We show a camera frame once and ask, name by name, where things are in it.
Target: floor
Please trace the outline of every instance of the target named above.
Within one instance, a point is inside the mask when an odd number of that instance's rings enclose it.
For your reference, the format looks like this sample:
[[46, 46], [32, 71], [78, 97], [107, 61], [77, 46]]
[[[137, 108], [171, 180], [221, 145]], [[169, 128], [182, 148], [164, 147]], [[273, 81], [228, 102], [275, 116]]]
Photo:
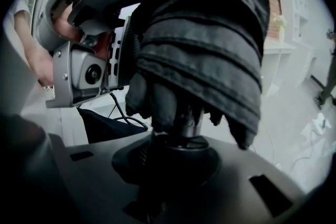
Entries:
[[[319, 90], [319, 86], [309, 79], [297, 88], [283, 84], [276, 94], [262, 96], [259, 132], [250, 147], [250, 150], [288, 174], [305, 192], [323, 181], [329, 170], [331, 155], [336, 151], [336, 106], [332, 105], [330, 99], [320, 111], [313, 100]], [[104, 103], [104, 106], [96, 104], [92, 107], [90, 104], [83, 108], [109, 116], [114, 107], [111, 97], [105, 97], [100, 103]], [[119, 116], [115, 109], [110, 118]], [[323, 116], [326, 118], [324, 128], [321, 127]], [[139, 115], [135, 117], [150, 127], [150, 119], [143, 120]], [[209, 115], [204, 115], [201, 133], [235, 143], [225, 118], [215, 127]]]

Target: person's arm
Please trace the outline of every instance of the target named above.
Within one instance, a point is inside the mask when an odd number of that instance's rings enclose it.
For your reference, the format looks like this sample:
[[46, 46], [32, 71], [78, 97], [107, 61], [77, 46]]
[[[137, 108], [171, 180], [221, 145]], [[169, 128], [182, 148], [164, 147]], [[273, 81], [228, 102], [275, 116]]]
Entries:
[[52, 85], [53, 59], [46, 49], [34, 41], [24, 10], [14, 15], [14, 29], [24, 47], [27, 62], [37, 75], [40, 84]]

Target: black knob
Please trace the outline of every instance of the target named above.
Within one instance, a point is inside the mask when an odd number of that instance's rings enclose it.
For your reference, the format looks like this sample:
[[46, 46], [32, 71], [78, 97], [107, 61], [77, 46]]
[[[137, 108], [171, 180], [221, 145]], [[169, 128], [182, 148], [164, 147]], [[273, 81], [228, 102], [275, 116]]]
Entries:
[[85, 80], [89, 84], [95, 84], [101, 76], [101, 68], [99, 65], [92, 65], [88, 68], [85, 74]]

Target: gloved hand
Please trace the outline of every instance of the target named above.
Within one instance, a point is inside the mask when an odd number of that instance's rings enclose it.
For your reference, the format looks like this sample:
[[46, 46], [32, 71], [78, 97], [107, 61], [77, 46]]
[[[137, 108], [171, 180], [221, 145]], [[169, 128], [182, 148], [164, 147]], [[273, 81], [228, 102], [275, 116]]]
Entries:
[[225, 115], [238, 146], [248, 148], [260, 119], [260, 66], [269, 14], [269, 7], [261, 10], [259, 4], [142, 2], [131, 18], [141, 48], [126, 96], [127, 114], [151, 116], [156, 131], [169, 133], [179, 105], [188, 103], [209, 112], [215, 125]]

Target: white wall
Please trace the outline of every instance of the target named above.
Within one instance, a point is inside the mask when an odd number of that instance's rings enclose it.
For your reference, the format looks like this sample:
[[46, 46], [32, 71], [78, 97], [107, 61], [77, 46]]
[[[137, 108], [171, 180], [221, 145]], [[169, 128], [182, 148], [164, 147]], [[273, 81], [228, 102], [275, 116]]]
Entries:
[[312, 75], [325, 85], [331, 62], [330, 49], [334, 47], [326, 32], [334, 28], [334, 19], [324, 0], [308, 0], [308, 5], [309, 21], [301, 31], [302, 39], [315, 49], [317, 59]]

